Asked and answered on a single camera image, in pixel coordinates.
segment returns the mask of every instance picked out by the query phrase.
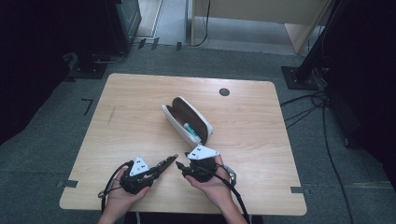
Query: wooden desk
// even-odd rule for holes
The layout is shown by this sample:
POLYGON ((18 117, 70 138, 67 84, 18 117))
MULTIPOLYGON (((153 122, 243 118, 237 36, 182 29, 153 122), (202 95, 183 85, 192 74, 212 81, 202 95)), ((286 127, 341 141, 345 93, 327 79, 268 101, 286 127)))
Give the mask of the wooden desk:
MULTIPOLYGON (((195 17, 206 17, 209 0, 192 0, 191 44, 195 17)), ((309 36, 327 18, 332 0, 213 0, 209 17, 285 23, 291 44, 300 53, 309 36)))
MULTIPOLYGON (((140 155, 148 166, 191 151, 161 110, 183 96, 204 114, 214 133, 206 144, 220 151, 237 173, 236 189, 251 215, 303 215, 300 187, 273 83, 198 77, 113 74, 109 77, 64 189, 64 209, 100 210, 97 197, 118 166, 140 155), (229 96, 219 90, 227 88, 229 96)), ((218 213, 172 164, 147 197, 133 207, 140 212, 218 213)))

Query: hand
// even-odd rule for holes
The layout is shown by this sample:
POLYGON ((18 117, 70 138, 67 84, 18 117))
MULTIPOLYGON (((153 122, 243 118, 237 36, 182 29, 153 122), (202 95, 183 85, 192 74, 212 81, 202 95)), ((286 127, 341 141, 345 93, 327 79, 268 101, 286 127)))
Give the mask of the hand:
POLYGON ((99 219, 98 224, 115 223, 120 217, 124 216, 134 203, 143 199, 149 191, 149 187, 141 189, 137 194, 126 192, 120 186, 120 178, 126 169, 122 169, 113 181, 114 190, 111 190, 107 197, 105 212, 99 219))
MULTIPOLYGON (((220 155, 215 157, 215 162, 219 165, 223 165, 223 161, 220 155)), ((230 181, 230 175, 225 169, 218 167, 216 174, 230 181)), ((227 223, 246 223, 245 219, 239 211, 239 208, 233 202, 231 190, 220 179, 213 176, 209 181, 204 183, 199 182, 190 175, 186 175, 186 179, 193 187, 198 188, 204 192, 210 202, 212 202, 223 214, 227 223)))

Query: open pencil case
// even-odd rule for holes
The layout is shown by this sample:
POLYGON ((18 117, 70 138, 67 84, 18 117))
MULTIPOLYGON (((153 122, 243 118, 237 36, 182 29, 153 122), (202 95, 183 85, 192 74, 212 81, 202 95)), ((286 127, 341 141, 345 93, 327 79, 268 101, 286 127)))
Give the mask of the open pencil case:
POLYGON ((204 146, 213 133, 212 125, 183 97, 178 96, 172 105, 162 105, 169 122, 186 142, 195 148, 204 146))

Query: floor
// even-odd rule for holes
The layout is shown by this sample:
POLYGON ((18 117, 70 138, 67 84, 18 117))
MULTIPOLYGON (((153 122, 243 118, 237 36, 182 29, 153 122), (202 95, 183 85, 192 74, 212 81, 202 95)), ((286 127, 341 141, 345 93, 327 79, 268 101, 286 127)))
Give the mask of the floor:
MULTIPOLYGON (((159 44, 165 45, 176 45, 177 42, 191 44, 191 0, 140 0, 139 6, 143 19, 136 39, 146 38, 150 41, 159 38, 159 44)), ((195 19, 196 45, 205 37, 205 18, 195 19)), ((282 23, 209 17, 207 27, 207 39, 201 48, 296 55, 282 23)), ((321 30, 318 27, 314 31, 300 55, 308 53, 321 30)))

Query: desk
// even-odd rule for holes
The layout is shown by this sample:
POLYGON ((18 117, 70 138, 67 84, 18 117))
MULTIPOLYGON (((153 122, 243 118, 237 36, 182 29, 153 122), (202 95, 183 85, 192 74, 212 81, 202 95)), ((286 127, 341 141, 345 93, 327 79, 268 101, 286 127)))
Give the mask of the desk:
MULTIPOLYGON (((208 3, 209 0, 192 0, 192 45, 194 18, 206 17, 208 3)), ((326 18, 331 3, 332 0, 213 0, 210 2, 209 17, 285 23, 291 44, 299 53, 321 20, 326 18)))
MULTIPOLYGON (((237 173, 236 189, 251 215, 306 212, 304 195, 273 83, 198 77, 113 74, 108 78, 65 188, 63 209, 100 210, 97 197, 118 166, 140 155, 148 166, 189 145, 161 109, 183 96, 213 125, 206 144, 237 173), (227 88, 229 96, 219 90, 227 88)), ((216 214, 219 210, 172 164, 132 211, 216 214)))

